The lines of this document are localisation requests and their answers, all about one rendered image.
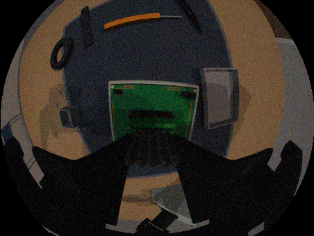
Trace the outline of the dark blue mat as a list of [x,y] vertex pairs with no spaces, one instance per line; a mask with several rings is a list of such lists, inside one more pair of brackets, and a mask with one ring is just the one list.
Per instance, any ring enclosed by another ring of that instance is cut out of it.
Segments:
[[[73,39],[73,52],[62,67],[68,106],[78,106],[76,129],[89,154],[114,142],[108,82],[120,79],[178,81],[199,85],[190,141],[227,158],[233,123],[205,129],[199,68],[233,68],[224,28],[209,0],[185,0],[203,32],[197,31],[177,0],[108,0],[89,9],[93,45],[84,48],[81,14],[67,23],[62,37]],[[104,24],[132,15],[160,17],[106,31]],[[182,17],[182,18],[181,18]]]

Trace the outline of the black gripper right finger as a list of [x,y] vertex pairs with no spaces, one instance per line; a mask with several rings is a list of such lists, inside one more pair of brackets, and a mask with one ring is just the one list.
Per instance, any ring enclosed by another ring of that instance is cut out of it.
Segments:
[[180,135],[173,134],[172,140],[182,159],[176,168],[193,224],[207,221],[208,214],[224,202],[240,180],[268,163],[274,152],[268,148],[238,160],[227,160]]

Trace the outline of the green circuit board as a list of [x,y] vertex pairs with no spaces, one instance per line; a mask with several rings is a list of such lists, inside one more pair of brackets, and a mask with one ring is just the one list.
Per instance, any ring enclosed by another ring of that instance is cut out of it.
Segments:
[[[123,88],[122,95],[115,95],[114,89]],[[111,85],[112,119],[115,140],[131,134],[130,121],[133,110],[152,112],[173,112],[174,134],[188,140],[196,99],[185,99],[181,91],[196,94],[192,87],[174,85]],[[197,95],[197,94],[196,94]]]

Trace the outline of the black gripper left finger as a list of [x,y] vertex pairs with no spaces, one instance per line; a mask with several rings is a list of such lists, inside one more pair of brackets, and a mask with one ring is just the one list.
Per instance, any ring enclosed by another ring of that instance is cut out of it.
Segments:
[[132,134],[78,160],[57,156],[33,146],[33,156],[40,171],[79,196],[107,224],[117,226],[124,183],[129,165],[124,163]]

